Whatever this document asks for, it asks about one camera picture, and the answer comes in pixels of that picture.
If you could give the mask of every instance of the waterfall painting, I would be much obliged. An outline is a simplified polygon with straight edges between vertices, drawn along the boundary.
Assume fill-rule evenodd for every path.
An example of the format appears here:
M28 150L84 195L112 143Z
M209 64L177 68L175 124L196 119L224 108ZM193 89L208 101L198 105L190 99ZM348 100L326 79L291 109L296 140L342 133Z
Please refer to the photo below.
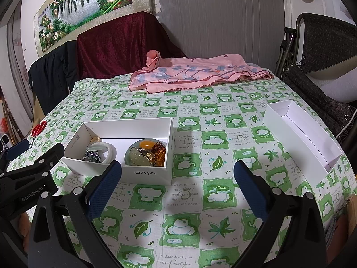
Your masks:
M52 0L39 13L42 52L89 21L132 4L132 0Z

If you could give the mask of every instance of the red scissors handle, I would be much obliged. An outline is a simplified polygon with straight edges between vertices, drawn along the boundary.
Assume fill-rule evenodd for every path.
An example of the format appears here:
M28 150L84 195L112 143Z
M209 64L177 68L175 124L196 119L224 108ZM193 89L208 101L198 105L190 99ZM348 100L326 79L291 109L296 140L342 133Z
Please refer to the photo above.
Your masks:
M43 121L41 122L41 124L37 124L32 130L31 135L33 137L37 137L46 128L46 126L47 126L47 121Z

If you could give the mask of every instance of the scissors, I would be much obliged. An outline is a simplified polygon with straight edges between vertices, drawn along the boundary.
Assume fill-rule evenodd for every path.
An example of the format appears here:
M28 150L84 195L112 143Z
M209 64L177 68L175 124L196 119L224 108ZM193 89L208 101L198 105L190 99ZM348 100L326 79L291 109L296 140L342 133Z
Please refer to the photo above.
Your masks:
M33 146L33 142L35 142L35 139L38 135L40 135L40 133L46 128L47 126L47 121L42 121L41 124L37 124L32 132L31 132L31 135L33 137L33 140L32 140L32 143L31 143L31 146L30 146L30 149L32 148Z

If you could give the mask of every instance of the orange oval stone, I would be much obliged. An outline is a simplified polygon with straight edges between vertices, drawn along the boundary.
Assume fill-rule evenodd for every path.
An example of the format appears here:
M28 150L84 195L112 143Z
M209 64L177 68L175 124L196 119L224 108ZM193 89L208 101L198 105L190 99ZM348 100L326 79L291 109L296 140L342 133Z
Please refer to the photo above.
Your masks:
M140 148L151 149L155 144L156 143L154 141L144 140L140 142L139 146Z

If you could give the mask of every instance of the blue gripper pad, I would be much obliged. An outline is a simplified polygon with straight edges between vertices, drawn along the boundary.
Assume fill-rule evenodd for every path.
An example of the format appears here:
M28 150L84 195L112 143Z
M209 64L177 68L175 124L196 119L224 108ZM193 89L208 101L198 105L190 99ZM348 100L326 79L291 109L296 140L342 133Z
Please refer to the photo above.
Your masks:
M120 178L121 165L115 162L88 200L87 219L90 222L100 217Z
M268 218L267 201L253 181L253 174L243 161L237 161L233 169L234 178L246 198L253 214L263 222Z
M19 157L22 153L26 152L30 148L30 142L27 139L24 139L7 149L6 151L6 160L13 161Z

